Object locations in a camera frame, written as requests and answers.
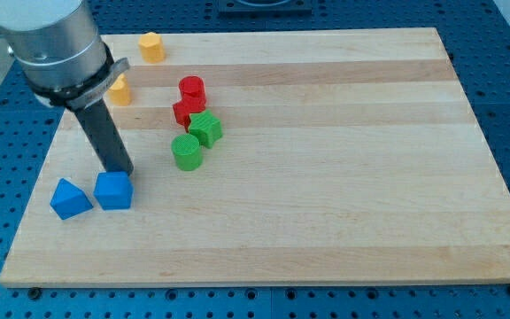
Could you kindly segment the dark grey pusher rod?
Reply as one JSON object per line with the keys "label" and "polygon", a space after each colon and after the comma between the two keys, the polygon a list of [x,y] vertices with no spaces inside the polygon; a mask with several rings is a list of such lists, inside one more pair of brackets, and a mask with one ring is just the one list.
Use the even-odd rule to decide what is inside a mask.
{"label": "dark grey pusher rod", "polygon": [[106,172],[134,170],[132,160],[103,99],[74,112]]}

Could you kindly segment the yellow block behind arm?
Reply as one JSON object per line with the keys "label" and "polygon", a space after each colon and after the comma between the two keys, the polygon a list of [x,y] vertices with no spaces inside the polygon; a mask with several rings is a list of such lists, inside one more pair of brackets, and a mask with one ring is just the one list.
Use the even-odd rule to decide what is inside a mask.
{"label": "yellow block behind arm", "polygon": [[115,105],[127,106],[131,104],[131,89],[128,79],[124,74],[117,77],[112,86],[107,90],[107,96]]}

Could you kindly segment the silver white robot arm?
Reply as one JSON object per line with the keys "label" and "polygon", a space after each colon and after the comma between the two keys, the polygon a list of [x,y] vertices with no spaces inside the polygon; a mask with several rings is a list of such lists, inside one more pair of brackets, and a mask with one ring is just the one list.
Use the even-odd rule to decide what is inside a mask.
{"label": "silver white robot arm", "polygon": [[85,0],[0,0],[0,31],[41,103],[74,114],[107,172],[134,166],[104,95],[129,68],[114,59]]}

